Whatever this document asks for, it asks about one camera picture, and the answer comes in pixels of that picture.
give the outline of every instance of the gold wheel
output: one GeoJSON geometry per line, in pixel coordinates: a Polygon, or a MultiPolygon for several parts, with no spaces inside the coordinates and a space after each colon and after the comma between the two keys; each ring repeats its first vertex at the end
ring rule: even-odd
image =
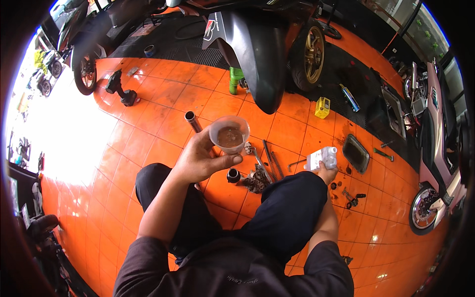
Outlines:
{"type": "Polygon", "coordinates": [[[324,47],[325,38],[322,31],[313,26],[307,34],[307,41],[305,42],[305,76],[309,83],[317,82],[322,72],[323,58],[325,55],[324,47]]]}

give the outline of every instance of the person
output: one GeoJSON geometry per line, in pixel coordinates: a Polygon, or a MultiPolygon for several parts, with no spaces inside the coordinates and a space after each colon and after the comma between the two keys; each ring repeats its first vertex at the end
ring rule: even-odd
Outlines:
{"type": "Polygon", "coordinates": [[[194,183],[242,162],[211,158],[208,127],[195,134],[173,169],[145,166],[136,179],[144,215],[119,270],[114,296],[353,296],[338,246],[328,185],[338,169],[299,172],[268,185],[253,219],[223,230],[194,183]],[[309,242],[304,275],[285,264],[309,242]],[[168,252],[179,269],[169,271],[168,252]]]}

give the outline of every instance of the metal tray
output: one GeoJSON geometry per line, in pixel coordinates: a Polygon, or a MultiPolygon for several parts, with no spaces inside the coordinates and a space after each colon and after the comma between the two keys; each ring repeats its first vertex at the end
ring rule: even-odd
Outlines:
{"type": "Polygon", "coordinates": [[[356,169],[356,171],[358,171],[360,174],[364,174],[368,168],[370,154],[353,134],[348,134],[348,136],[346,136],[342,150],[343,156],[345,156],[353,168],[356,169]]]}

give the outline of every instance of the plastic measuring cup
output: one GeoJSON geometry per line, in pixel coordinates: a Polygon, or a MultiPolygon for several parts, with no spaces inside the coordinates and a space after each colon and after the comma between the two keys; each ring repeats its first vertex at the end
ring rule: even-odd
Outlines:
{"type": "Polygon", "coordinates": [[[249,138],[249,124],[246,122],[245,119],[240,118],[235,115],[225,115],[211,123],[209,129],[209,138],[211,142],[215,144],[215,146],[219,147],[223,152],[231,155],[236,154],[242,151],[244,148],[244,144],[246,143],[247,139],[249,138]],[[223,147],[218,144],[218,132],[221,128],[224,127],[233,127],[237,128],[242,133],[242,143],[238,146],[234,147],[223,147]]]}

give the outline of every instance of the hand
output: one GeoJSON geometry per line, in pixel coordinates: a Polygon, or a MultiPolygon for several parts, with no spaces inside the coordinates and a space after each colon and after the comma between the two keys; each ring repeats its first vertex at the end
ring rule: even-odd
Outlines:
{"type": "Polygon", "coordinates": [[[317,175],[320,176],[320,178],[328,186],[335,179],[336,174],[338,173],[338,167],[328,170],[325,167],[325,163],[323,163],[322,161],[319,161],[319,165],[320,165],[320,171],[317,173],[317,175]]]}
{"type": "Polygon", "coordinates": [[[190,139],[172,172],[186,183],[202,182],[213,173],[242,162],[240,154],[211,158],[209,153],[213,146],[208,126],[190,139]]]}

